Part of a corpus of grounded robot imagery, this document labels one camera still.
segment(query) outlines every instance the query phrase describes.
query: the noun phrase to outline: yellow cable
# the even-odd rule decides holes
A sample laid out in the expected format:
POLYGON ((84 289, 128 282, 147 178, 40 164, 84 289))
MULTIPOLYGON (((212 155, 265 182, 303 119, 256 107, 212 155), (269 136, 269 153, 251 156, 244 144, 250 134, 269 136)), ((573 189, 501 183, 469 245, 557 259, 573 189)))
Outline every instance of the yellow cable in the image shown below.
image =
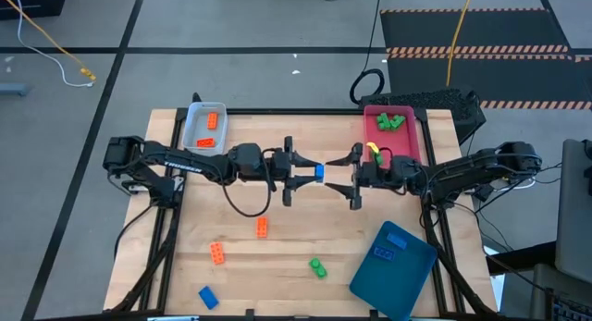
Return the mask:
POLYGON ((14 2, 12 2, 12 0, 6 0, 6 1, 10 4, 10 6, 12 6, 15 10, 17 10, 22 15, 22 17, 24 17, 35 29, 37 29, 39 32, 41 32, 45 36, 45 38, 47 38, 47 40, 49 40, 49 42, 55 46, 55 48, 57 48, 60 52, 64 53, 66 56, 69 56, 70 58, 75 60, 82 67, 80 72, 84 76, 88 77, 92 81, 96 80, 96 77, 93 75, 93 73, 88 68, 86 68, 86 66, 84 66, 84 63, 82 63, 82 61, 80 61, 77 57, 70 54, 66 49, 62 48, 59 44, 57 44, 56 41, 54 41, 54 39, 49 34, 47 34, 46 31, 44 31, 39 25, 37 25, 32 19, 30 19, 29 16, 27 16, 27 14, 24 13, 19 8, 19 6, 17 6, 14 2))
POLYGON ((450 47, 450 53, 448 54, 448 72, 446 73, 446 86, 450 85, 450 74, 452 71, 452 57, 454 56, 454 48, 456 48, 456 39, 459 37, 459 33, 461 32, 461 26, 463 25, 464 14, 466 13, 466 9, 469 8, 469 3, 471 0, 466 0, 464 4, 464 8, 462 9, 461 18, 459 19, 458 25, 456 25, 456 32, 454 32, 454 37, 452 38, 452 46, 450 47))

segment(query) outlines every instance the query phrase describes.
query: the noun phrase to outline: black keyboard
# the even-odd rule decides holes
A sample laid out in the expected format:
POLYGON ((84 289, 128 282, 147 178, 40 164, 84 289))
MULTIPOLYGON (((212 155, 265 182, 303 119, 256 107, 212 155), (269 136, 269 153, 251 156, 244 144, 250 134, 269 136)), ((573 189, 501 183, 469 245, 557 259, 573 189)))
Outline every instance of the black keyboard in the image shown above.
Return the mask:
POLYGON ((550 319, 553 321, 592 321, 592 307, 553 298, 550 319))

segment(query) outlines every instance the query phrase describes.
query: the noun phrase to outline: wooden table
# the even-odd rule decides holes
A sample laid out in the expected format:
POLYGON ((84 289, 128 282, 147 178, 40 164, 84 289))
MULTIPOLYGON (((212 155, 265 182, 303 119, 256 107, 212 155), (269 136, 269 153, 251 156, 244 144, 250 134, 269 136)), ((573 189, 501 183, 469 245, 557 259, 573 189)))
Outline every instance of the wooden table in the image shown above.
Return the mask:
MULTIPOLYGON (((152 112, 147 140, 170 144, 175 110, 152 112)), ((461 155, 450 111, 428 111, 428 123, 438 162, 461 155)), ((425 160, 421 126, 417 124, 425 160)), ((257 142, 261 148, 282 146, 291 135, 303 156, 325 163, 346 155, 355 142, 364 140, 361 116, 230 116, 227 149, 241 142, 257 142)), ((159 173, 163 167, 154 167, 159 173)), ((297 173, 312 174, 312 168, 297 173)), ((350 167, 326 167, 326 181, 351 182, 350 167)), ((259 211, 265 203, 263 182, 237 181, 228 188, 232 200, 245 212, 259 211)), ((189 174, 184 194, 179 235, 171 274, 166 313, 171 315, 368 316, 370 305, 350 293, 348 285, 382 223, 390 220, 424 240, 419 225, 419 199, 390 191, 363 189, 364 206, 349 210, 348 202, 320 183, 300 188, 292 195, 292 207, 281 204, 281 192, 272 196, 267 211, 268 237, 255 238, 255 219, 235 213, 220 186, 189 174), (214 265, 209 244, 221 241, 226 263, 214 265), (315 277, 308 261, 318 257, 328 276, 315 277), (209 311, 197 292, 209 286, 220 304, 209 311)), ((458 201, 472 208, 467 196, 458 201)), ((132 196, 126 222, 148 204, 147 195, 132 196)), ((156 211, 152 211, 124 235, 119 246, 105 308, 113 307, 130 290, 146 266, 156 211)), ((481 236, 475 217, 466 209, 448 210, 456 262, 475 292, 496 309, 481 236)), ((454 308, 450 277, 442 268, 449 310, 454 308)), ((157 292, 160 275, 154 278, 157 292)), ((157 294, 152 294, 155 306, 157 294)), ((413 309, 413 316, 437 316, 432 277, 413 309)))

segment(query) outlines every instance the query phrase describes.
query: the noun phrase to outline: blue lego brick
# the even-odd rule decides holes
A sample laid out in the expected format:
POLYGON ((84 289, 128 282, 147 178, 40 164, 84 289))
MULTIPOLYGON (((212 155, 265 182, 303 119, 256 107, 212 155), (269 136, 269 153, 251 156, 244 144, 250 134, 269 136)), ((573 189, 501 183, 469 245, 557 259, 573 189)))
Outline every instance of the blue lego brick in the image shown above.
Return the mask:
POLYGON ((405 248, 407 248, 407 241, 405 241, 403 238, 394 233, 389 233, 387 236, 387 240, 393 243, 395 246, 401 248, 402 250, 405 250, 405 248))
POLYGON ((317 165, 314 167, 314 176, 320 178, 316 182, 322 183, 323 179, 325 178, 325 166, 317 165))
POLYGON ((218 306, 218 299, 216 299, 216 296, 208 286, 204 286, 199 293, 207 309, 211 310, 214 309, 214 307, 218 306))
POLYGON ((380 258, 383 258, 385 260, 392 261, 392 259, 395 257, 395 252, 388 250, 386 248, 375 246, 374 247, 374 255, 376 255, 380 258))

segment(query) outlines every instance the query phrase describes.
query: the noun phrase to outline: white cable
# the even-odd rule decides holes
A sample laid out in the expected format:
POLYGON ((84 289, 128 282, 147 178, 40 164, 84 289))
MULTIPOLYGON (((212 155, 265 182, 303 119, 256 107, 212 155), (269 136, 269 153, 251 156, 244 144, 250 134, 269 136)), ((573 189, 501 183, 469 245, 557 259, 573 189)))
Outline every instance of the white cable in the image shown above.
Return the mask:
MULTIPOLYGON (((20 3, 20 0, 17 0, 18 3, 18 7, 22 10, 22 4, 20 3)), ((29 45, 26 45, 24 42, 22 42, 22 39, 20 38, 20 30, 22 29, 22 14, 20 14, 20 17, 18 18, 18 30, 17 30, 17 38, 18 41, 20 42, 20 44, 22 44, 23 47, 25 48, 29 48, 31 49, 33 52, 38 53, 41 56, 45 56, 47 58, 49 58, 50 60, 54 61, 57 66, 59 67, 59 69, 62 71, 62 80, 64 81, 64 83, 67 86, 71 86, 71 87, 92 87, 94 85, 94 82, 91 81, 90 83, 85 83, 85 84, 72 84, 70 82, 68 82, 66 80, 66 71, 64 71, 64 67, 62 67, 62 64, 55 58, 49 56, 48 54, 45 54, 44 52, 39 51, 39 49, 31 47, 29 45)))
MULTIPOLYGON (((514 187, 514 189, 515 189, 515 190, 520 190, 520 189, 528 189, 528 188, 530 188, 530 187, 534 186, 534 185, 535 185, 535 183, 537 183, 537 181, 536 181, 535 179, 529 179, 529 180, 531 180, 531 181, 532 181, 532 182, 530 182, 530 184, 527 184, 527 185, 525 185, 525 186, 518 186, 518 187, 514 187)), ((495 191, 507 191, 509 188, 510 188, 510 187, 507 187, 507 188, 502 188, 502 189, 498 189, 498 190, 495 190, 495 191)))

